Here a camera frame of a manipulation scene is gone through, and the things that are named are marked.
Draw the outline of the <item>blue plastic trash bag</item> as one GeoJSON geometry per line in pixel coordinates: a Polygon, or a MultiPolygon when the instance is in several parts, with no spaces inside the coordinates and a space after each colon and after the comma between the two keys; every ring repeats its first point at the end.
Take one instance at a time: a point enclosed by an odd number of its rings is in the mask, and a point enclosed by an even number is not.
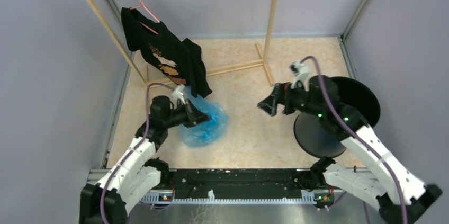
{"type": "Polygon", "coordinates": [[[219,103],[205,100],[201,95],[194,97],[189,86],[184,93],[199,111],[211,119],[191,128],[178,126],[181,141],[189,147],[205,147],[214,143],[227,132],[229,115],[219,103]]]}

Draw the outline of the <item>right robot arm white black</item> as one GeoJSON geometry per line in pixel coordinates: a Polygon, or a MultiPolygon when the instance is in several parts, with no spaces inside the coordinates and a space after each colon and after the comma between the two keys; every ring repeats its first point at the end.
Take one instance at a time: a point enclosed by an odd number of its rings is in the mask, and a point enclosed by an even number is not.
{"type": "Polygon", "coordinates": [[[358,174],[322,157],[311,167],[310,180],[315,187],[343,189],[374,208],[386,223],[415,223],[443,194],[438,185],[425,183],[398,161],[360,111],[341,100],[331,78],[313,76],[308,89],[277,83],[257,106],[275,116],[278,105],[284,106],[286,115],[300,111],[317,118],[371,173],[358,174]]]}

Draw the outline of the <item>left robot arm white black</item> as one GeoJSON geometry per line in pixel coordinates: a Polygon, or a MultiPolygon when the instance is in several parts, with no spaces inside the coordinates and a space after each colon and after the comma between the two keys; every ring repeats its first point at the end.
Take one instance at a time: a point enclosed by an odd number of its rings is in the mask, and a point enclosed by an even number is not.
{"type": "Polygon", "coordinates": [[[80,193],[79,223],[126,223],[132,209],[154,187],[163,189],[170,175],[166,162],[153,155],[168,129],[188,128],[209,121],[190,100],[173,105],[168,96],[153,98],[142,136],[134,138],[118,162],[95,184],[80,193]]]}

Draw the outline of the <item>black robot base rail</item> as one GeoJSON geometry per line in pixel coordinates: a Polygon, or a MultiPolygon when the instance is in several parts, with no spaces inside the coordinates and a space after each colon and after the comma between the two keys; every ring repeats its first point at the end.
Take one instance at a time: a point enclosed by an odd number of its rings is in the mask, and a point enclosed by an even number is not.
{"type": "Polygon", "coordinates": [[[311,204],[331,206],[343,190],[318,185],[303,168],[171,169],[139,203],[154,208],[175,204],[311,204]]]}

